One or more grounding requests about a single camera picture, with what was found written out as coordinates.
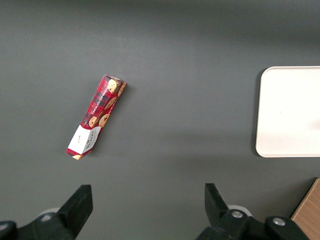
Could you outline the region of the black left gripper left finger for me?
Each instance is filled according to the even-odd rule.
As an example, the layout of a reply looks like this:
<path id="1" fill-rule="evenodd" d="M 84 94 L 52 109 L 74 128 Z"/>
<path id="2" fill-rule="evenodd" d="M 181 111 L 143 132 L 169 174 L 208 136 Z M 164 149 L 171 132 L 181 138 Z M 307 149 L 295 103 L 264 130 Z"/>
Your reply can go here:
<path id="1" fill-rule="evenodd" d="M 29 224 L 0 222 L 2 240 L 74 240 L 93 211 L 92 187 L 81 185 L 57 212 L 43 213 Z"/>

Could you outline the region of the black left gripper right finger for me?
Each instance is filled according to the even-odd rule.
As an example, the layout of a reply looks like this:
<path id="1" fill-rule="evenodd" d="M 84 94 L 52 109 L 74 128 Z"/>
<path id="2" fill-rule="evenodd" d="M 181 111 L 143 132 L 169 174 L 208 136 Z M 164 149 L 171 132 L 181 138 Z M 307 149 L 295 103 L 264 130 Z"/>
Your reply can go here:
<path id="1" fill-rule="evenodd" d="M 243 210 L 230 208 L 216 185 L 205 184 L 204 205 L 210 227 L 198 240 L 307 240 L 307 235 L 291 219 L 268 216 L 264 222 Z"/>

